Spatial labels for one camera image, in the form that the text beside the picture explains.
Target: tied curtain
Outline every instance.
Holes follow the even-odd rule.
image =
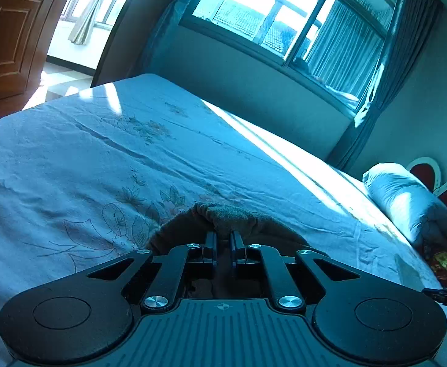
[[[130,77],[142,73],[156,73],[161,63],[160,57],[171,45],[178,24],[191,0],[171,0],[129,72]]]
[[[98,16],[102,3],[103,0],[90,0],[69,34],[68,40],[71,41],[71,43],[87,45],[90,42],[96,17]]]
[[[443,8],[440,0],[397,0],[366,102],[327,163],[348,171],[363,150],[379,115],[398,94]]]
[[[381,24],[388,26],[391,10],[374,11],[359,1]],[[378,62],[383,40],[357,14],[335,1],[305,58],[310,74],[333,89],[361,98]]]

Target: curtain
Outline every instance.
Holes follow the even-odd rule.
[[[191,0],[172,0],[152,30],[144,50],[132,67],[129,77],[158,72],[161,57],[171,45],[179,21]]]
[[[442,8],[440,0],[397,0],[366,102],[330,152],[330,165],[343,171],[352,167],[379,115],[404,85]]]
[[[386,23],[391,10],[375,12],[362,5],[380,23]],[[383,40],[357,14],[335,1],[305,61],[311,75],[333,89],[361,97],[368,85]]]
[[[96,17],[102,3],[103,0],[90,0],[68,37],[71,43],[87,45],[90,42]]]

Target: brown cloth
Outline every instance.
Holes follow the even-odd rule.
[[[216,232],[218,255],[215,276],[212,280],[193,281],[193,289],[188,296],[205,299],[259,298],[263,294],[258,282],[232,278],[229,238],[234,230],[240,233],[245,245],[271,246],[281,255],[294,256],[298,250],[313,250],[302,236],[269,215],[214,203],[196,203],[188,211],[175,216],[149,239],[147,248],[154,254],[166,255],[175,246],[203,244],[207,232]]]

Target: bed sheet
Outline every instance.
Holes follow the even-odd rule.
[[[142,75],[0,120],[0,308],[143,247],[198,201],[273,215],[340,262],[416,290],[439,288],[361,182]],[[0,365],[8,361],[0,340]]]

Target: white curtain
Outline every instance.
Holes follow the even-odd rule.
[[[94,23],[102,3],[103,0],[90,0],[68,37],[71,43],[87,45],[90,42]]]

